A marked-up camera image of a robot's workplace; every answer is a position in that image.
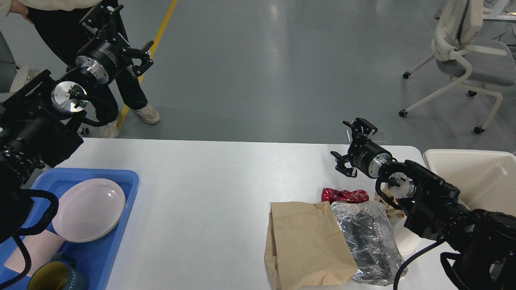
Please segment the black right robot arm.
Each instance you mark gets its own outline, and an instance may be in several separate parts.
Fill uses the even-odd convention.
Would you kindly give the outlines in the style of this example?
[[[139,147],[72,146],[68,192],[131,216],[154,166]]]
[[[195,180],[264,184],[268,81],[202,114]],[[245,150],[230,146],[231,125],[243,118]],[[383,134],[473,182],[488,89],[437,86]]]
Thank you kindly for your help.
[[[402,210],[405,228],[434,243],[415,253],[398,269],[396,290],[407,266],[431,249],[448,243],[441,265],[459,290],[514,290],[516,219],[502,212],[470,210],[459,203],[460,190],[413,160],[400,163],[369,136],[378,128],[363,118],[343,121],[352,140],[346,155],[332,151],[335,169],[355,178],[358,171],[375,179],[375,191],[394,209]]]

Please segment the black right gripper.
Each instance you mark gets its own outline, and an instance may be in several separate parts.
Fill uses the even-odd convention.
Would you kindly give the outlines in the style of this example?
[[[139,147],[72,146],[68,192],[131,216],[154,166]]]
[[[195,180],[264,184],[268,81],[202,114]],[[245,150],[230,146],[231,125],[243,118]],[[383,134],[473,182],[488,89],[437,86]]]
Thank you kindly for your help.
[[[331,151],[335,158],[335,169],[346,177],[356,178],[357,169],[369,178],[378,178],[381,166],[393,160],[392,154],[380,145],[370,142],[369,136],[376,134],[378,128],[365,118],[342,122],[351,129],[351,143],[347,155]]]

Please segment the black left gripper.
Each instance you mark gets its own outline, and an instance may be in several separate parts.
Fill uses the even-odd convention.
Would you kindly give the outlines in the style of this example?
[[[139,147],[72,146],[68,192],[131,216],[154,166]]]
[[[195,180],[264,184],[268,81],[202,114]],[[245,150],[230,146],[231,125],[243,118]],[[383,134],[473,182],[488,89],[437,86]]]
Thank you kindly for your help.
[[[98,3],[79,21],[87,30],[89,42],[76,55],[75,77],[79,84],[110,84],[122,71],[131,78],[144,75],[154,64],[150,49],[154,41],[141,49],[131,48],[121,18],[124,5]],[[135,65],[132,59],[140,60]]]

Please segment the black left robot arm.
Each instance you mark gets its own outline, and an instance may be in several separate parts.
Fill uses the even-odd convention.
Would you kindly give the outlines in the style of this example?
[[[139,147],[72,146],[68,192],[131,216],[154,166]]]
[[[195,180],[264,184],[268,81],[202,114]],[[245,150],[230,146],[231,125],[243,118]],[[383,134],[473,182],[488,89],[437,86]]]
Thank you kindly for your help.
[[[1,104],[1,242],[11,239],[24,261],[18,275],[1,283],[2,289],[27,277],[33,265],[22,238],[42,233],[58,213],[57,196],[23,185],[36,168],[59,165],[83,144],[81,125],[101,127],[118,115],[116,101],[93,90],[123,71],[137,79],[154,63],[153,41],[141,49],[130,46],[122,9],[116,0],[92,6],[79,21],[88,42],[66,74],[53,80],[50,71],[42,71]]]

